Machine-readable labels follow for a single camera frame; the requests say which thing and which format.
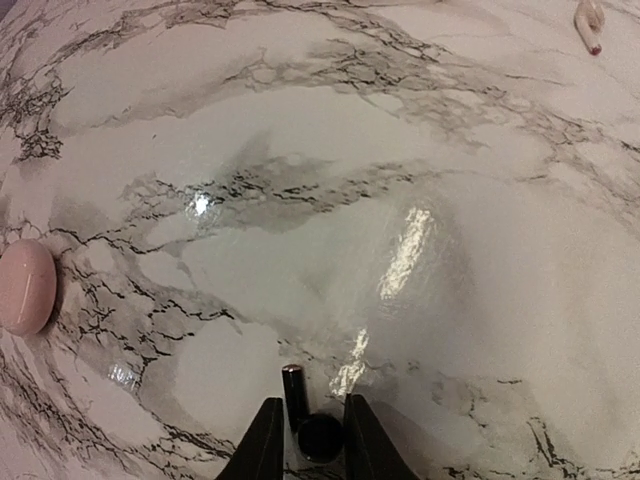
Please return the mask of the white round charging case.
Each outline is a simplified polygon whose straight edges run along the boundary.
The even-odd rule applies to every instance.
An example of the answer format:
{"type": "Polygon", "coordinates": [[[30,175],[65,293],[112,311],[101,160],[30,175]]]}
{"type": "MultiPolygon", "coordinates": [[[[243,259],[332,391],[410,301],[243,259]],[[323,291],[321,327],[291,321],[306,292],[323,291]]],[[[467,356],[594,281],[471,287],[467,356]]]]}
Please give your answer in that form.
{"type": "Polygon", "coordinates": [[[1,326],[25,337],[41,331],[56,300],[57,275],[50,251],[33,239],[9,245],[1,255],[1,326]]]}

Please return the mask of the white earbud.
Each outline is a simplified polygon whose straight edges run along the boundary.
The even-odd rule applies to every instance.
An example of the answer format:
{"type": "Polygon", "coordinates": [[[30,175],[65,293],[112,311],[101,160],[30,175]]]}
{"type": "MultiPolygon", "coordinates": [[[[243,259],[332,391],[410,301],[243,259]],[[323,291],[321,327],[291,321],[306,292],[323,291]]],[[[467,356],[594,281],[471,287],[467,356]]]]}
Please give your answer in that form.
{"type": "Polygon", "coordinates": [[[600,35],[604,24],[605,15],[600,1],[578,1],[574,14],[574,25],[586,49],[593,56],[598,56],[602,52],[600,35]]]}

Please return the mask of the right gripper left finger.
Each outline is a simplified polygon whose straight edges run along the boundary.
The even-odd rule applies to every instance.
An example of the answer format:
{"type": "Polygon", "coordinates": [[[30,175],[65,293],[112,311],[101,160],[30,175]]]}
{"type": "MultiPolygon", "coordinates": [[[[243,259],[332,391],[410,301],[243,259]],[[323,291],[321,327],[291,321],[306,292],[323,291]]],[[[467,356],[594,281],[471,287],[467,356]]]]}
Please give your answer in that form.
{"type": "Polygon", "coordinates": [[[216,480],[282,480],[283,461],[283,400],[269,397],[216,480]]]}

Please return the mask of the black earbud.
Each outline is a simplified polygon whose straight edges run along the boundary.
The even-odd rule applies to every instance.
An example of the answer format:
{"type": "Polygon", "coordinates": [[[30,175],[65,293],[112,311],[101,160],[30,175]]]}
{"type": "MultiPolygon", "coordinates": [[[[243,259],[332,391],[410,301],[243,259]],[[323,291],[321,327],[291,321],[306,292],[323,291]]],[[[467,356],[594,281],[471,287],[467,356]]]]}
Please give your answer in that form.
{"type": "Polygon", "coordinates": [[[317,464],[334,461],[344,445],[341,422],[334,416],[309,407],[304,370],[289,364],[281,370],[290,429],[302,456],[317,464]]]}

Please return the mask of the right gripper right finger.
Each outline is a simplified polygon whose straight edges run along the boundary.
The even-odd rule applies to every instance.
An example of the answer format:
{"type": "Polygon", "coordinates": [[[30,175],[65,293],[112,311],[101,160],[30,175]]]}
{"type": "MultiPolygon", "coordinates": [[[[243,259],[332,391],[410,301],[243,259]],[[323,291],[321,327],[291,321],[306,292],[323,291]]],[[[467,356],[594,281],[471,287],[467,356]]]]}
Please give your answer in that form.
{"type": "Polygon", "coordinates": [[[346,478],[418,480],[363,395],[349,394],[343,416],[346,478]]]}

